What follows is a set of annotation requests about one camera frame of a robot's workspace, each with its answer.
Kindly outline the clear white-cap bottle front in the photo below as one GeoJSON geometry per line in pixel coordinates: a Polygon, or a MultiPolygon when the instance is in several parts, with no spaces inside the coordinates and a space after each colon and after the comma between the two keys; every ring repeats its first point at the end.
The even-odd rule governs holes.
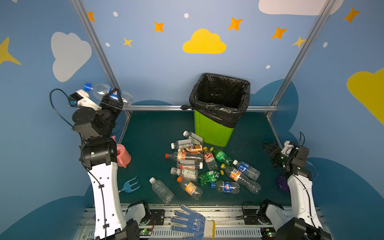
{"type": "Polygon", "coordinates": [[[149,182],[152,185],[153,191],[165,203],[169,204],[174,198],[174,193],[161,181],[155,178],[150,178],[149,182]]]}

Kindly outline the blue-cap clear water bottle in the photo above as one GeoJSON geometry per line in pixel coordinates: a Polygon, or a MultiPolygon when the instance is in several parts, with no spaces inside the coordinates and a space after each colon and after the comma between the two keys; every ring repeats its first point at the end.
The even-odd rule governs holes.
{"type": "MultiPolygon", "coordinates": [[[[110,92],[113,92],[110,95],[110,98],[113,100],[118,101],[118,94],[116,91],[113,91],[113,88],[110,87],[107,84],[91,84],[91,83],[86,83],[84,85],[84,91],[87,93],[91,93],[96,99],[102,100],[102,98],[109,94],[110,92]]],[[[128,107],[132,104],[133,101],[133,96],[125,91],[120,91],[121,98],[124,103],[124,107],[128,107]]]]}

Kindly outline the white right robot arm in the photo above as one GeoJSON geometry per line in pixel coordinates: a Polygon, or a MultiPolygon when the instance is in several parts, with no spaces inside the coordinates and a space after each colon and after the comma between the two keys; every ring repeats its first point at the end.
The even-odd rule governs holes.
{"type": "Polygon", "coordinates": [[[266,218],[276,231],[276,240],[331,240],[318,218],[313,199],[313,177],[306,169],[310,150],[296,142],[286,141],[281,148],[278,143],[264,143],[263,148],[269,154],[276,168],[283,168],[288,174],[292,217],[288,218],[284,208],[271,201],[264,200],[258,214],[266,218]]]}

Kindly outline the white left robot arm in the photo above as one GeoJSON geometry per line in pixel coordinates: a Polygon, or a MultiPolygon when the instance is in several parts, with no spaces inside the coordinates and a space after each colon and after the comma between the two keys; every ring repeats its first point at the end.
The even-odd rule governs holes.
{"type": "Polygon", "coordinates": [[[79,109],[73,114],[74,131],[81,135],[80,161],[92,182],[95,203],[96,240],[138,240],[139,224],[148,210],[144,203],[131,206],[131,213],[121,209],[117,184],[118,150],[111,137],[115,122],[122,111],[123,100],[107,94],[99,105],[79,90],[70,95],[79,109]]]}

